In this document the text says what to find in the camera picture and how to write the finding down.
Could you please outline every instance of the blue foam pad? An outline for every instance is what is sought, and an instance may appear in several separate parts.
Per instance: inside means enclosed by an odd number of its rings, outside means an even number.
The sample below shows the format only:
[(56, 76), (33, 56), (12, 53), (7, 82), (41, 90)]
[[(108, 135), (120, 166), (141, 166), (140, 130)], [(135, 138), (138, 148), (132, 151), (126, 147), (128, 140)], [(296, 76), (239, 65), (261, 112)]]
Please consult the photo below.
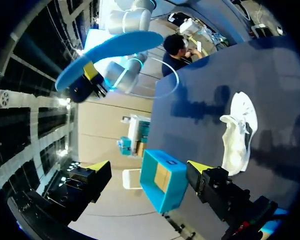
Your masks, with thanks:
[(96, 63), (106, 58), (144, 52), (159, 46), (163, 41), (160, 34), (152, 31), (132, 31), (114, 36), (70, 63), (57, 78), (55, 89), (62, 91), (74, 83), (84, 74), (84, 66), (90, 61)]

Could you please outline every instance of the teal box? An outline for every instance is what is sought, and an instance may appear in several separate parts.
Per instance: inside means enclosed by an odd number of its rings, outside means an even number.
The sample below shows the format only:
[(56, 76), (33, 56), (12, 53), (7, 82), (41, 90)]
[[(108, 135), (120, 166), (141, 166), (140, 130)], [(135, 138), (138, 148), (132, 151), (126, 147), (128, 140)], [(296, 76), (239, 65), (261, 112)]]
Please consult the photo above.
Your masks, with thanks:
[(147, 137), (142, 137), (140, 139), (140, 142), (146, 144), (148, 142), (148, 138)]
[(131, 140), (130, 140), (130, 138), (128, 138), (126, 136), (122, 136), (120, 138), (120, 140), (121, 140), (121, 146), (123, 148), (130, 148), (131, 147)]
[(131, 154), (130, 147), (120, 147), (120, 152), (122, 155), (130, 155)]
[[(170, 172), (165, 193), (155, 183), (158, 163)], [(186, 172), (187, 166), (184, 163), (164, 151), (144, 151), (140, 185), (158, 213), (165, 213), (180, 206), (188, 186)]]

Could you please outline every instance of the workbench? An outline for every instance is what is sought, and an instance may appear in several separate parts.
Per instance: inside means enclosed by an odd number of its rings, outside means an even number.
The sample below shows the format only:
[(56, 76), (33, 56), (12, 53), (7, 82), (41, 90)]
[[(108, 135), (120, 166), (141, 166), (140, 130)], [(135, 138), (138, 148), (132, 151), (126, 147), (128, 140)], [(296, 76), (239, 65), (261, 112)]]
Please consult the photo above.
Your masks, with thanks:
[[(254, 104), (258, 131), (246, 172), (232, 177), (251, 200), (263, 195), (288, 209), (300, 186), (300, 59), (288, 37), (244, 42), (218, 51), (177, 71), (180, 85), (154, 100), (148, 149), (160, 149), (186, 163), (221, 166), (226, 125), (236, 92)], [(176, 84), (174, 74), (157, 82), (162, 96)], [(207, 240), (220, 240), (227, 224), (188, 187), (177, 209)]]

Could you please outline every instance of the white chair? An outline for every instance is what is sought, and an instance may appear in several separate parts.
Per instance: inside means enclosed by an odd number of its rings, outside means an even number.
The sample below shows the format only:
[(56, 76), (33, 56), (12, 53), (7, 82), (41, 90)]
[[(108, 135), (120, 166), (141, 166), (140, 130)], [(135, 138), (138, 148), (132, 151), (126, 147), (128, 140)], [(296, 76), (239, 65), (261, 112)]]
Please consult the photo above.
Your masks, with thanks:
[(142, 189), (140, 186), (141, 168), (125, 169), (122, 171), (122, 185), (127, 190)]

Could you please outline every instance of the black hair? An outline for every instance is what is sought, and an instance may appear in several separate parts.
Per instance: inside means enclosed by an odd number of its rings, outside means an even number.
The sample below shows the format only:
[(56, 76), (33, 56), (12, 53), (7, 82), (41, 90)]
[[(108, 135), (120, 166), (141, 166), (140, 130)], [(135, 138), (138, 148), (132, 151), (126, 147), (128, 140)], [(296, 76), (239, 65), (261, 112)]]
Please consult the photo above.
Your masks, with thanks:
[(163, 47), (169, 54), (175, 56), (178, 54), (180, 49), (184, 49), (186, 47), (184, 37), (179, 34), (167, 36), (163, 42)]

